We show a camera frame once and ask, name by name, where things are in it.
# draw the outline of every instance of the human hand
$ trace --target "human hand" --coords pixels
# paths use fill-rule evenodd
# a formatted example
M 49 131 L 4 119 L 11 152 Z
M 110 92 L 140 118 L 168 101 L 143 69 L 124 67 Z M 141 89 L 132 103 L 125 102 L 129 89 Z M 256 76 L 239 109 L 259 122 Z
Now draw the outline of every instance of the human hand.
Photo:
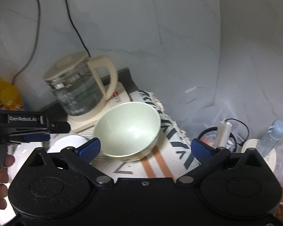
M 7 155 L 4 162 L 4 167 L 10 167 L 15 162 L 12 155 Z M 6 168 L 0 169 L 0 183 L 8 182 L 8 172 Z M 0 184 L 0 209 L 5 209 L 7 204 L 5 197 L 8 195 L 8 188 L 4 184 Z

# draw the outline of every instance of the blue gripper pad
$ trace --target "blue gripper pad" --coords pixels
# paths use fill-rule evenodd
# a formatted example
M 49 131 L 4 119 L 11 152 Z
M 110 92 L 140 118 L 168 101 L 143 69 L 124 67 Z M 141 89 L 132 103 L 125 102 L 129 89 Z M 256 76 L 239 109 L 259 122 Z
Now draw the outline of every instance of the blue gripper pad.
M 75 153 L 87 163 L 92 162 L 100 151 L 101 142 L 98 138 L 93 138 L 75 149 Z
M 200 162 L 203 163 L 213 155 L 216 154 L 216 150 L 199 139 L 193 139 L 191 142 L 191 153 Z

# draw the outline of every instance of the bowl rim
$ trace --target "bowl rim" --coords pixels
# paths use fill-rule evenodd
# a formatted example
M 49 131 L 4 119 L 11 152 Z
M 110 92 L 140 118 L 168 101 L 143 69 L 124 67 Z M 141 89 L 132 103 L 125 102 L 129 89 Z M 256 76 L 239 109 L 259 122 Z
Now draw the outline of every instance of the bowl rim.
M 134 153 L 131 153 L 131 154 L 127 154 L 127 155 L 110 155 L 110 154 L 107 154 L 107 153 L 105 153 L 105 152 L 102 152 L 102 150 L 101 150 L 101 153 L 102 153 L 102 154 L 104 154 L 104 155 L 106 155 L 106 156 L 109 156 L 109 157 L 113 157 L 113 158 L 129 157 L 129 156 L 135 155 L 135 154 L 137 154 L 137 153 L 139 153 L 139 152 L 141 152 L 141 151 L 147 149 L 147 147 L 149 147 L 149 146 L 153 143 L 153 141 L 157 138 L 157 136 L 158 136 L 158 134 L 159 134 L 159 132 L 160 132 L 160 128 L 161 128 L 161 117 L 160 117 L 159 113 L 158 113 L 157 110 L 156 110 L 154 107 L 152 107 L 151 105 L 149 105 L 149 104 L 147 104 L 147 103 L 144 103 L 144 102 L 138 102 L 138 101 L 131 101 L 131 102 L 126 102 L 126 103 L 121 103 L 121 104 L 119 104 L 119 105 L 114 106 L 114 107 L 111 108 L 110 110 L 108 110 L 108 111 L 99 119 L 99 121 L 98 121 L 97 124 L 95 125 L 95 127 L 94 127 L 94 133 L 95 133 L 95 130 L 96 130 L 96 128 L 97 128 L 97 125 L 99 124 L 99 122 L 101 121 L 101 119 L 102 119 L 106 114 L 108 114 L 110 111 L 112 111 L 112 110 L 114 110 L 114 109 L 116 109 L 116 108 L 118 108 L 118 107 L 120 107 L 120 106 L 122 106 L 122 105 L 136 104 L 136 103 L 142 104 L 142 105 L 146 105 L 146 106 L 150 107 L 151 109 L 153 109 L 153 111 L 155 112 L 156 117 L 157 117 L 157 120 L 158 120 L 157 131 L 156 131 L 155 137 L 153 137 L 153 139 L 151 140 L 150 143 L 148 143 L 147 146 L 145 146 L 145 147 L 143 147 L 142 149 L 140 149 L 140 150 L 138 150 L 138 151 L 136 151 L 136 152 L 134 152 Z

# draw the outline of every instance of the light blue bottle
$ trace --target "light blue bottle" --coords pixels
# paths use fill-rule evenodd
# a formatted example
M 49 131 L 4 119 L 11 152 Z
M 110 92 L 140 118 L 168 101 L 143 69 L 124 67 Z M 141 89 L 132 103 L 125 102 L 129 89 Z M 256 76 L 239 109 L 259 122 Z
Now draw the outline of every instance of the light blue bottle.
M 283 121 L 281 119 L 275 120 L 267 129 L 264 137 L 259 141 L 256 149 L 264 158 L 272 151 L 283 137 Z

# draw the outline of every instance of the orange stripe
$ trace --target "orange stripe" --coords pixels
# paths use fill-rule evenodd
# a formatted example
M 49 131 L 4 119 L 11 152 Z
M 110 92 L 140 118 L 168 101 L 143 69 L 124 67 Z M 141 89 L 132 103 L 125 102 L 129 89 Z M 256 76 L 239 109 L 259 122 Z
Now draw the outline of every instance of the orange stripe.
M 155 146 L 153 148 L 152 153 L 153 153 L 157 163 L 159 164 L 163 174 L 165 175 L 165 177 L 173 177 L 170 169 L 168 168 L 164 158 L 160 154 L 159 149 L 157 148 L 157 146 Z
M 141 164 L 144 167 L 144 170 L 148 176 L 148 178 L 156 178 L 156 175 L 148 161 L 148 158 L 145 156 L 144 158 L 141 159 Z

